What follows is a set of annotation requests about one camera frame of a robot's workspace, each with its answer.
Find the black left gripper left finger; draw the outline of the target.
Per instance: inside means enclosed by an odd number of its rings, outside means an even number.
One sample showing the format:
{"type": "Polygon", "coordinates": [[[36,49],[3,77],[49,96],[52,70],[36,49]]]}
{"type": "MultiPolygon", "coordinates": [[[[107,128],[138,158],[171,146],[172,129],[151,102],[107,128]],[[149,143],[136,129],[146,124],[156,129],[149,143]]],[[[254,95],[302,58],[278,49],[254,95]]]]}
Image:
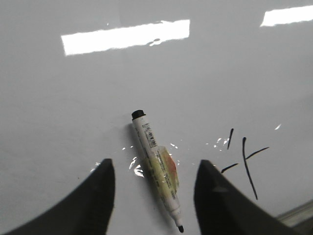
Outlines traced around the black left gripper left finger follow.
{"type": "Polygon", "coordinates": [[[115,172],[104,159],[58,204],[8,232],[10,235],[105,235],[114,208],[115,172]]]}

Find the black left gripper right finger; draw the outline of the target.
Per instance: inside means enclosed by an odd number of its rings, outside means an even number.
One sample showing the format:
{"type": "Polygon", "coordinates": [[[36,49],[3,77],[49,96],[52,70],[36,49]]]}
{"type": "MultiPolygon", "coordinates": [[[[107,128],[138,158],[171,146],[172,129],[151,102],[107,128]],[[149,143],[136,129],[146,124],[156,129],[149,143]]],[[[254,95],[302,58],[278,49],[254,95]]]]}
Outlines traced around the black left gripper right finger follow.
{"type": "Polygon", "coordinates": [[[208,160],[201,160],[194,205],[203,235],[295,235],[297,232],[259,208],[208,160]]]}

